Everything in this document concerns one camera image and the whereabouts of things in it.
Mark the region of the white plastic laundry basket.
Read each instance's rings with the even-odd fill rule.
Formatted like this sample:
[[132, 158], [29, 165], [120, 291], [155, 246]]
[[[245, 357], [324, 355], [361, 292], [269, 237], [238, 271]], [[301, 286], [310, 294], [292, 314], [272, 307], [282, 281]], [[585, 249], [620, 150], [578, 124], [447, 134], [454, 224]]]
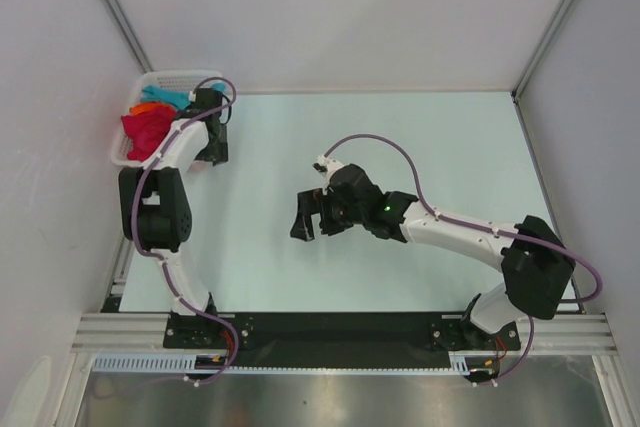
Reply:
[[[218, 71], [206, 69], [162, 70], [145, 73], [136, 81], [130, 90], [130, 94], [120, 115], [128, 115], [129, 109], [139, 103], [144, 87], [155, 86], [170, 92], [188, 94], [205, 78], [221, 76], [222, 74]], [[128, 153], [132, 146], [132, 141], [125, 134], [122, 123], [118, 122], [110, 151], [112, 163], [118, 167], [138, 166], [138, 161], [128, 159]]]

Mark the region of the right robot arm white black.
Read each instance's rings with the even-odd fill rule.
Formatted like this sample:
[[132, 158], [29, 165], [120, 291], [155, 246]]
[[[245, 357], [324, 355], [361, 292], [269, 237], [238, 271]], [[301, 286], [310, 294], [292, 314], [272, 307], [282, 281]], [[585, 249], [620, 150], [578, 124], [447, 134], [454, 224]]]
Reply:
[[463, 340], [484, 348], [507, 324], [523, 317], [555, 317], [575, 269], [542, 219], [516, 224], [454, 219], [423, 205], [416, 195], [382, 191], [355, 164], [315, 164], [322, 187], [297, 195], [293, 239], [314, 240], [360, 226], [374, 237], [442, 248], [494, 268], [503, 281], [476, 295], [461, 321]]

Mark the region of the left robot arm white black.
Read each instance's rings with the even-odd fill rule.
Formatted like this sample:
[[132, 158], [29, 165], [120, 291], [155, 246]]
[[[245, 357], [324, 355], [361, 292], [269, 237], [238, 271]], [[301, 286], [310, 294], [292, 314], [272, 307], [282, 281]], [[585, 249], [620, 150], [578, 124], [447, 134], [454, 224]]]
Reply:
[[215, 87], [197, 87], [178, 108], [165, 100], [142, 100], [121, 117], [130, 142], [118, 174], [124, 235], [155, 260], [174, 297], [172, 312], [191, 316], [186, 334], [197, 345], [221, 334], [212, 295], [189, 259], [186, 245], [193, 214], [183, 175], [191, 168], [229, 160], [227, 123], [232, 100]]

